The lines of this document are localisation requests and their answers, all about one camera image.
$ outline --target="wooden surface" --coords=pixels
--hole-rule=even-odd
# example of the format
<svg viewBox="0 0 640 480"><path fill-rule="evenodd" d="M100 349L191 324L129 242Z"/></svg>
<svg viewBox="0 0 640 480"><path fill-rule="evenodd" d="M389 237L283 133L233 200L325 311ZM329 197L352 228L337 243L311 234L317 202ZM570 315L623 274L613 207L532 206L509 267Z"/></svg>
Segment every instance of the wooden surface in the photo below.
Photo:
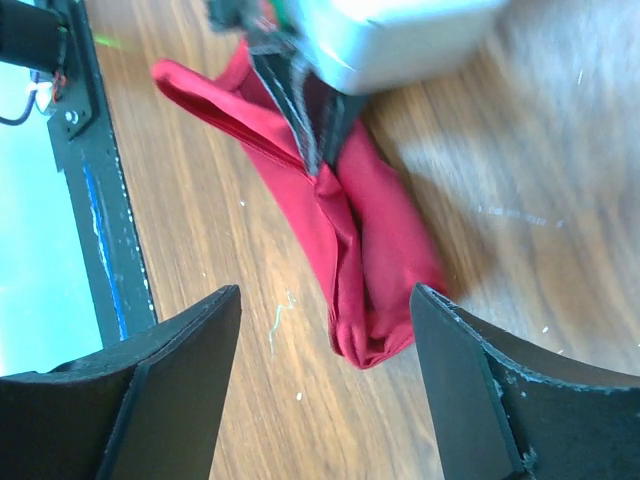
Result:
<svg viewBox="0 0 640 480"><path fill-rule="evenodd" d="M235 37L210 33L201 0L87 2L94 33L120 43L98 55L161 317L242 287L213 477L442 478L415 350L367 372L331 352L318 285L244 154L152 85L161 57L218 74ZM458 302L635 374L638 25L636 0L515 1L462 71L379 95L366 114ZM272 355L278 305L291 308Z"/></svg>

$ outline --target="black metal frame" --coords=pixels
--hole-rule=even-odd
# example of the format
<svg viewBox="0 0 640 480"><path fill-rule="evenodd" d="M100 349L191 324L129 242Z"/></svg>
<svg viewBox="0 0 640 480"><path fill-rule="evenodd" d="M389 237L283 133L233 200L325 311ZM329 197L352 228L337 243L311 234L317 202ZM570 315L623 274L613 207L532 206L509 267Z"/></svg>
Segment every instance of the black metal frame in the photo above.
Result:
<svg viewBox="0 0 640 480"><path fill-rule="evenodd" d="M83 1L39 0L68 29L64 76L48 122L64 172L105 346L157 323L120 163L100 66Z"/></svg>

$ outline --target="wooden table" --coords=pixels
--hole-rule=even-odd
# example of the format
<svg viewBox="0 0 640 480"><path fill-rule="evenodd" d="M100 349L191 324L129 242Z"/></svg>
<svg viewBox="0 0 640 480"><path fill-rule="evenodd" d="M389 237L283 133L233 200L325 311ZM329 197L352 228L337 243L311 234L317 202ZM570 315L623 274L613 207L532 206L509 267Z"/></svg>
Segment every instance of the wooden table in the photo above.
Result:
<svg viewBox="0 0 640 480"><path fill-rule="evenodd" d="M94 33L119 43L98 56L161 318L242 287L213 477L442 478L415 350L366 372L331 352L319 287L256 172L151 82L162 57L217 75L236 37L210 32L201 0L87 3ZM638 25L636 0L516 0L466 68L379 95L365 115L456 301L635 374Z"/></svg>

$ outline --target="bolt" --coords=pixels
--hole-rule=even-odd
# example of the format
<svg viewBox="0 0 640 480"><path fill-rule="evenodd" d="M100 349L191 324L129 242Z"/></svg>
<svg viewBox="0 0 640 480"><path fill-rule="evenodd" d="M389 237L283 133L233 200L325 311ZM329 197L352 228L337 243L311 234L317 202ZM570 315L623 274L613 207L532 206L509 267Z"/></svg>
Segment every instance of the bolt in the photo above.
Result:
<svg viewBox="0 0 640 480"><path fill-rule="evenodd" d="M64 114L64 119L69 122L72 123L73 125L78 123L78 112L71 110L71 111L67 111Z"/></svg>

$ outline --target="red cloth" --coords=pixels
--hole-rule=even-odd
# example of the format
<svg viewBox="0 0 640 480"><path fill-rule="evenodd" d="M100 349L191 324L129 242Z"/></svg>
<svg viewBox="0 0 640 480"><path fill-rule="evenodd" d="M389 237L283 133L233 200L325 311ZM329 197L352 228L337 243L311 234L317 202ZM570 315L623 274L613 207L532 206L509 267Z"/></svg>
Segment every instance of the red cloth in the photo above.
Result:
<svg viewBox="0 0 640 480"><path fill-rule="evenodd" d="M170 60L153 68L160 90L238 139L302 244L329 305L338 355L369 368L413 342L409 296L417 282L443 291L439 259L420 215L362 123L337 164L308 175L293 135L241 44L210 80Z"/></svg>

